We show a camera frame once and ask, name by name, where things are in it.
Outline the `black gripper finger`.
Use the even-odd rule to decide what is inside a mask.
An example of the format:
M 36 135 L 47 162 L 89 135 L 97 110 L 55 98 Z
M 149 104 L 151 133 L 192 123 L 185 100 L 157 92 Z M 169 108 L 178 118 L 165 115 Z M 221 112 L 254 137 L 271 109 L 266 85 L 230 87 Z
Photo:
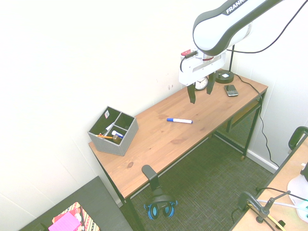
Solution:
M 206 87 L 207 94 L 209 95 L 211 94 L 215 81 L 216 81 L 216 72 L 213 72 L 208 76 L 208 84 Z
M 196 101 L 196 96 L 195 96 L 195 83 L 190 84 L 190 85 L 187 87 L 187 91 L 188 91 L 190 103 L 195 104 L 195 101 Z

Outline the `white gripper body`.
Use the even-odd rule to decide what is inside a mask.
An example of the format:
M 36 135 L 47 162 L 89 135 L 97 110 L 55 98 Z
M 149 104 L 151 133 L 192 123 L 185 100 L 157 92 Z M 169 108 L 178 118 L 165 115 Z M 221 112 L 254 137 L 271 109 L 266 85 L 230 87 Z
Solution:
M 179 82 L 185 86 L 216 72 L 226 62 L 226 51 L 209 56 L 200 50 L 189 50 L 181 54 Z

